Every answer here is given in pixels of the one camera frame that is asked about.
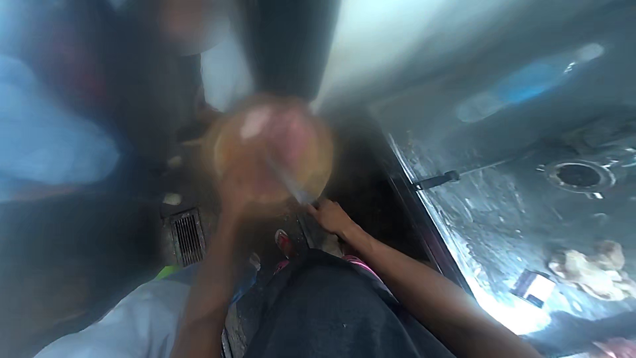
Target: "hand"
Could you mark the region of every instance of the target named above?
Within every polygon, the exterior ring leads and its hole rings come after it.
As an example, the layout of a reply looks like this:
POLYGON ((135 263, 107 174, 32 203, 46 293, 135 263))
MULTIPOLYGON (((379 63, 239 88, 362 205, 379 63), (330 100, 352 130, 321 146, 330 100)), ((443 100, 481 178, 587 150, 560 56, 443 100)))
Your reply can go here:
POLYGON ((331 234, 342 236, 347 228, 356 224, 338 203, 334 203, 329 199, 321 199, 318 209, 307 205, 307 211, 318 221, 318 224, 323 229, 331 234))
POLYGON ((241 165, 234 165, 226 170, 219 188, 221 195, 221 211, 229 215, 240 215, 245 211, 252 199, 254 185, 241 165))

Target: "knife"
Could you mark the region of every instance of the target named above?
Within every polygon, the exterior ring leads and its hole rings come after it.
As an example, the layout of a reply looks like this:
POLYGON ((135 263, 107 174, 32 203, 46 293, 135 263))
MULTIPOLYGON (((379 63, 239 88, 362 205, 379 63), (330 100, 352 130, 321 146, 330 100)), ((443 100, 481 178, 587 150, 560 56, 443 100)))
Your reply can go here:
POLYGON ((285 188, 291 193, 296 201, 301 205, 313 205, 318 206, 318 198, 309 194, 306 190, 303 190, 301 185, 291 176, 291 174, 283 168, 269 152, 265 153, 265 162, 267 166, 272 170, 276 178, 285 186, 285 188))

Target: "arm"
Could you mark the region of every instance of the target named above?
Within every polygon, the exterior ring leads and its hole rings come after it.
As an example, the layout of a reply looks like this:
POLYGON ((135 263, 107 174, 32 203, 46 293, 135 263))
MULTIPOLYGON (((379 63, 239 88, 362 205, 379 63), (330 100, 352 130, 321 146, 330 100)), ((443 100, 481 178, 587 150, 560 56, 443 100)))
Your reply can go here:
POLYGON ((413 316, 457 357, 540 357, 435 270, 379 242, 329 200, 308 208, 325 230, 364 257, 413 316))
POLYGON ((245 185, 230 175, 221 184, 221 217, 190 289, 171 357, 221 355, 221 334, 234 290, 233 253, 239 220, 247 204, 245 185))

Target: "drain hole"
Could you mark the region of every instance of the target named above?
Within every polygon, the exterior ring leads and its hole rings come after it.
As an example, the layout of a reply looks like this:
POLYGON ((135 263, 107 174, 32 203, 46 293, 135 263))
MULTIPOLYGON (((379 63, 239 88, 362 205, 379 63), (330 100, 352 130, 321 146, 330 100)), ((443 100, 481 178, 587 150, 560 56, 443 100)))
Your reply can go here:
POLYGON ((600 174, 582 164, 566 164, 558 169, 556 176, 563 183, 575 187, 591 187, 600 183, 600 174))

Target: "floor drain grate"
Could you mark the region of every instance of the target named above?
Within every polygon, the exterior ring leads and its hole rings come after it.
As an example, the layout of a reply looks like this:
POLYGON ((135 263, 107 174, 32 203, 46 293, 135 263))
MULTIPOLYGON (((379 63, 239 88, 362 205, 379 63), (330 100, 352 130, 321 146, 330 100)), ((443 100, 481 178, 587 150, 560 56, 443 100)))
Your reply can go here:
POLYGON ((188 210, 170 217, 172 241, 177 261, 182 267, 203 259, 205 240, 197 209, 188 210))

